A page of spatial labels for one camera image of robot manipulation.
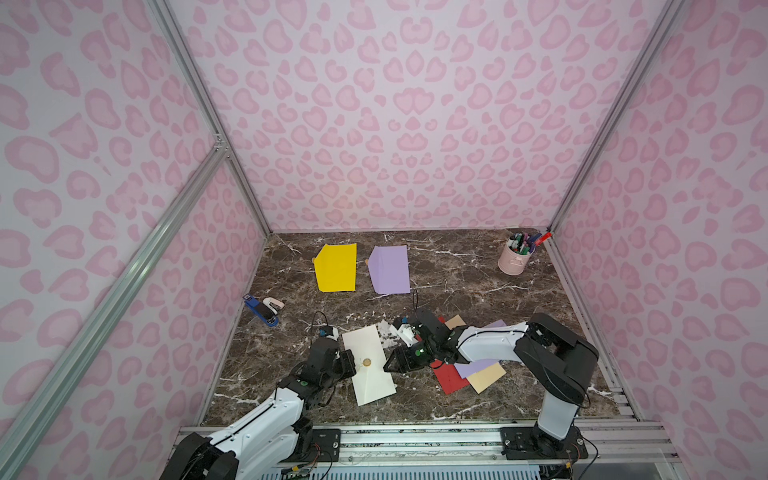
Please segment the white envelope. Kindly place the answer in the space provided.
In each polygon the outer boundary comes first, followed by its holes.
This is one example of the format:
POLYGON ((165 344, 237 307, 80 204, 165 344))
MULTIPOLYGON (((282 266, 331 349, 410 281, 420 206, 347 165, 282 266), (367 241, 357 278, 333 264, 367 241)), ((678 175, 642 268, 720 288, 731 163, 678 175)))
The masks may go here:
POLYGON ((344 347, 354 359, 352 384, 358 406, 370 404, 396 393, 390 373, 384 371, 386 357, 378 330, 367 326, 342 335, 344 347))

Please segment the purple envelope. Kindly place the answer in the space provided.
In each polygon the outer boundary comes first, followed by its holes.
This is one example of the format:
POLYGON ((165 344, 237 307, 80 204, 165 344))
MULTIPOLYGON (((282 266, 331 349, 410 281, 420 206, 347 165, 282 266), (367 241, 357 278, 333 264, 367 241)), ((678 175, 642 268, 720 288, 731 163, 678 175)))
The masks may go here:
POLYGON ((456 363, 454 367, 456 368, 461 378, 467 379, 471 375, 481 372, 482 370, 485 370, 494 365, 498 366, 499 362, 492 361, 492 360, 479 360, 479 361, 471 362, 469 364, 456 363))
POLYGON ((397 295, 411 292, 406 246, 375 246, 367 260, 367 266, 377 294, 397 295))

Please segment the yellow envelope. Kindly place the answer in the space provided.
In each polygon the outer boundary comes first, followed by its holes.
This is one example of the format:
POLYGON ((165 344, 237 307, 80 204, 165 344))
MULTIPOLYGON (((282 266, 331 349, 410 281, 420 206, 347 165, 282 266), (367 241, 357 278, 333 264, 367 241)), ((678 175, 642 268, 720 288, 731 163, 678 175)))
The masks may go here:
POLYGON ((313 259, 318 289, 323 293, 356 290, 357 245, 324 245, 313 259))

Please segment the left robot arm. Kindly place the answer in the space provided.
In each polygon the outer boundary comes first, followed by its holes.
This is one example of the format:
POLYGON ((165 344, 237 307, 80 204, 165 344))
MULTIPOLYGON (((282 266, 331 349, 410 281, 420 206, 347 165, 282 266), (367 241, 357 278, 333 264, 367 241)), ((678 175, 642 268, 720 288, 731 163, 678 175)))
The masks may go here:
POLYGON ((258 479, 279 462, 309 450, 305 413, 327 390, 355 375, 354 356, 338 335, 322 335, 306 360, 277 383, 267 399, 209 436, 187 435, 174 449, 163 479, 258 479))

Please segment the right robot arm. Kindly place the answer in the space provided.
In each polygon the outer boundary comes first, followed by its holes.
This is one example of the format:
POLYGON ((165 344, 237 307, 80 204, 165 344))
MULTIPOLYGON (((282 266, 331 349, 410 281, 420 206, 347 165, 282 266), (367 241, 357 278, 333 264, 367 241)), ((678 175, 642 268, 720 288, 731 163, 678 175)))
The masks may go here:
POLYGON ((442 366, 518 362, 545 389, 536 434, 553 443, 575 430, 574 420, 587 399, 599 352, 550 315, 536 313, 517 326, 450 327, 433 312, 419 309, 414 317, 395 321, 394 328, 405 344, 391 352, 385 372, 408 373, 436 362, 442 366))

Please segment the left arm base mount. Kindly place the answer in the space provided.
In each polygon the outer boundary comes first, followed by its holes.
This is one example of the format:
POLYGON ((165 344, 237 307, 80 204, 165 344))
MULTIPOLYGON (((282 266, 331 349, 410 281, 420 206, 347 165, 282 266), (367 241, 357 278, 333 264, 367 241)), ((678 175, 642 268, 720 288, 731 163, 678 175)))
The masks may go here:
POLYGON ((292 448, 282 448, 277 459, 280 463, 337 462, 341 446, 339 428, 319 428, 311 419, 302 416, 291 425, 288 433, 292 448))

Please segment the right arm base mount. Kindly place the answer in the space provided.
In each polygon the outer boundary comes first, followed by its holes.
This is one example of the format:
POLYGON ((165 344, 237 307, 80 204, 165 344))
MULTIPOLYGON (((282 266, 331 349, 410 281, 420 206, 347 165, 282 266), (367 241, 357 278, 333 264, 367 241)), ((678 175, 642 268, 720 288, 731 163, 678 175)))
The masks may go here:
POLYGON ((538 425, 500 429, 502 453, 507 460, 569 460, 575 463, 589 457, 580 430, 571 425, 563 439, 545 433, 538 425))

